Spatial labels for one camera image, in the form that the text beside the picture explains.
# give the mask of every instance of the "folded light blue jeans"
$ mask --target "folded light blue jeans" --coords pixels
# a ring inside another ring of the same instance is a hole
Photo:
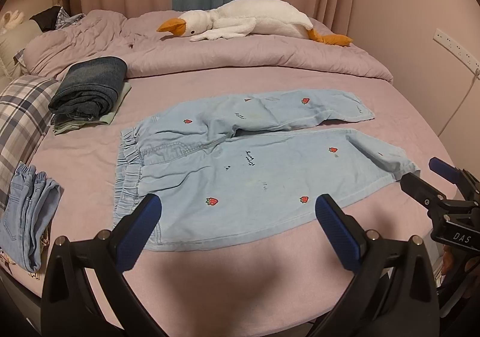
[[[60,201],[59,184],[34,165],[20,162],[10,183],[7,208],[0,222],[0,248],[28,272],[40,268],[40,236]]]

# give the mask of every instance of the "stuffed goose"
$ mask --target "stuffed goose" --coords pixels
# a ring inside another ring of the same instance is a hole
[[[158,29],[190,41],[276,34],[311,39],[328,45],[348,46],[344,35],[320,35],[304,13],[282,0],[233,0],[213,10],[191,10],[169,19]]]

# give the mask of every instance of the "power strip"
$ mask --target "power strip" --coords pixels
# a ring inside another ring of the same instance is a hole
[[[435,30],[433,37],[435,42],[440,43],[445,49],[450,51],[474,74],[476,73],[477,69],[480,69],[480,61],[478,61],[468,50],[460,46],[452,37],[448,36],[440,29]]]

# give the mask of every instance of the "pink bed sheet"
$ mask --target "pink bed sheet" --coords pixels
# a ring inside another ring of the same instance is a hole
[[[405,149],[421,176],[447,197],[455,187],[428,170],[437,156],[451,162],[421,115],[385,80],[283,67],[221,68],[130,80],[110,126],[54,136],[49,132],[32,163],[65,189],[52,222],[52,240],[89,239],[112,225],[115,162],[121,129],[178,102],[229,93],[336,88],[356,94],[375,119],[349,126]],[[319,127],[338,127],[336,124]],[[425,209],[391,184],[344,210],[365,228],[406,240],[431,228]],[[41,295],[40,280],[16,266],[17,280]],[[93,290],[116,323],[93,273]],[[342,269],[316,221],[263,240],[212,251],[143,251],[125,277],[170,336],[261,336],[303,323],[331,309],[352,274]]]

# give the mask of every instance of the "elastic waistband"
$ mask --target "elastic waistband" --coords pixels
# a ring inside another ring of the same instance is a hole
[[[45,172],[39,172],[35,175],[35,183],[45,181],[47,179],[47,174]]]
[[[141,158],[136,148],[137,141],[135,138],[135,130],[133,128],[125,129],[122,130],[121,134],[121,139],[123,142],[123,153],[126,160],[129,163],[141,163]]]
[[[34,177],[36,171],[37,171],[37,168],[35,167],[35,165],[28,166],[20,161],[15,170],[15,174],[21,175],[21,176],[32,175],[32,177]]]

